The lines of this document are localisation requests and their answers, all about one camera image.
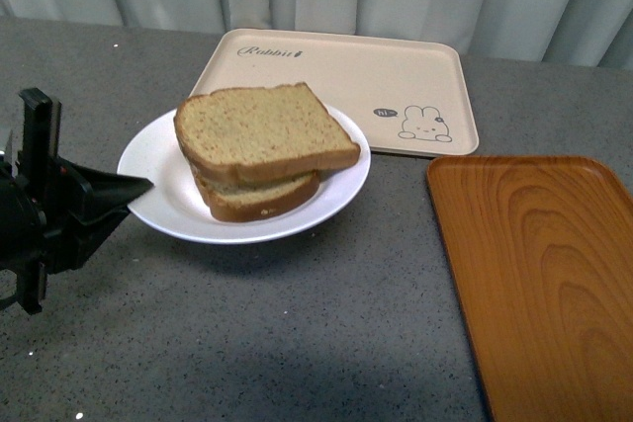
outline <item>bread crust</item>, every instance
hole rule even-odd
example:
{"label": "bread crust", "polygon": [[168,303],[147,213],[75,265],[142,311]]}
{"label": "bread crust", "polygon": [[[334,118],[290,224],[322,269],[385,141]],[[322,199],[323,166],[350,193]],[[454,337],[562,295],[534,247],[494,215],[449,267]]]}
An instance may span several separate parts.
{"label": "bread crust", "polygon": [[[345,133],[348,139],[346,148],[324,150],[319,153],[304,154],[292,159],[270,160],[262,163],[244,164],[238,161],[228,164],[213,163],[203,157],[190,145],[186,138],[187,131],[184,129],[182,124],[182,116],[185,114],[188,104],[191,104],[192,101],[196,101],[198,98],[203,96],[211,96],[215,94],[211,93],[211,95],[198,95],[188,98],[180,105],[174,117],[174,127],[176,130],[178,145],[180,146],[183,155],[191,165],[192,170],[208,180],[238,185],[243,183],[270,182],[306,173],[311,170],[339,170],[354,165],[360,156],[360,145],[354,142],[347,131],[338,124],[336,119],[329,115],[325,105],[319,98],[317,98],[306,83],[297,83],[295,86],[299,85],[305,86],[310,90],[325,113]],[[289,85],[280,85],[277,86],[277,88],[287,86]],[[252,88],[226,88],[223,89],[223,91],[239,91],[245,89]]]}
{"label": "bread crust", "polygon": [[211,215],[217,220],[227,222],[248,222],[267,219],[294,210],[315,195],[320,183],[318,172],[313,171],[310,180],[284,196],[238,206],[224,200],[212,187],[206,185],[204,179],[195,172],[194,180],[203,201],[209,207]]}

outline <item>plate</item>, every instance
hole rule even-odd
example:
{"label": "plate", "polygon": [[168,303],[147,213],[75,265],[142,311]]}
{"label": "plate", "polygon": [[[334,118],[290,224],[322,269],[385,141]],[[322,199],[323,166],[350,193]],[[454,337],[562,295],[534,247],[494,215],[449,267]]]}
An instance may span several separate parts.
{"label": "plate", "polygon": [[181,239],[210,244],[270,241],[309,229],[342,210],[362,188],[371,162],[369,144],[347,116],[326,106],[352,140],[360,145],[358,162],[347,169],[322,173],[315,195],[292,211],[252,222],[223,222],[211,216],[182,155],[173,118],[176,110],[141,130],[128,144],[117,172],[149,179],[149,192],[131,202],[130,211],[147,225]]}

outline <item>countertop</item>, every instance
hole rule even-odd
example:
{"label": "countertop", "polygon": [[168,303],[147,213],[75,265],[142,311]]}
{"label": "countertop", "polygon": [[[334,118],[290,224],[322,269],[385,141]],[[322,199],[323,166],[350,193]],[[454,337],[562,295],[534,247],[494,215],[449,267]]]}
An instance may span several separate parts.
{"label": "countertop", "polygon": [[[20,148],[18,92],[38,87],[63,103],[59,155],[114,172],[219,39],[0,18],[0,124]],[[461,60],[477,154],[586,155],[633,190],[633,72]],[[0,313],[0,420],[487,420],[428,163],[374,153],[349,206],[272,242],[186,242],[130,215],[49,277],[42,313]]]}

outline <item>slice of bread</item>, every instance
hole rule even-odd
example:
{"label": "slice of bread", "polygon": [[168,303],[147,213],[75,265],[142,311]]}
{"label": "slice of bread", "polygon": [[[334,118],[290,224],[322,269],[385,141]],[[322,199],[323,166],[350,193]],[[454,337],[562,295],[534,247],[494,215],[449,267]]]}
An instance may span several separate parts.
{"label": "slice of bread", "polygon": [[225,184],[347,168],[360,156],[360,146],[306,83],[192,96],[174,126],[194,173]]}
{"label": "slice of bread", "polygon": [[212,216],[246,222],[277,216],[302,205],[318,190],[318,172],[260,185],[227,185],[194,173],[198,191]]}

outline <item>wood grain pattern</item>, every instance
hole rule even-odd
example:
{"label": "wood grain pattern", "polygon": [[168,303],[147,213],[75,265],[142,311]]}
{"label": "wood grain pattern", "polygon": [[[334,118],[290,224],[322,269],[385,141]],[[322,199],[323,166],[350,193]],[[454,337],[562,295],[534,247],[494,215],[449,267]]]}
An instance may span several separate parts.
{"label": "wood grain pattern", "polygon": [[633,200],[583,157],[442,157],[428,186],[498,421],[633,420]]}

